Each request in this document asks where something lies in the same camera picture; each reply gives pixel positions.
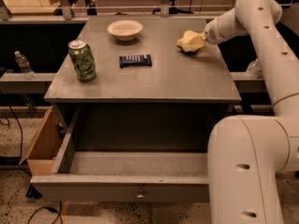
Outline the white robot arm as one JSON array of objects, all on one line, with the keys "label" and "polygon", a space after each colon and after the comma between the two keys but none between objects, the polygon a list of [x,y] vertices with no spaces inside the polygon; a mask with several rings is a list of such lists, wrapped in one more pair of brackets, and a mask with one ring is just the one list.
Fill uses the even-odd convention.
[{"label": "white robot arm", "polygon": [[214,126],[207,150],[211,224],[284,224],[276,174],[298,169],[299,60],[276,28],[280,18],[274,0],[236,0],[206,26],[221,40],[249,34],[274,110]]}]

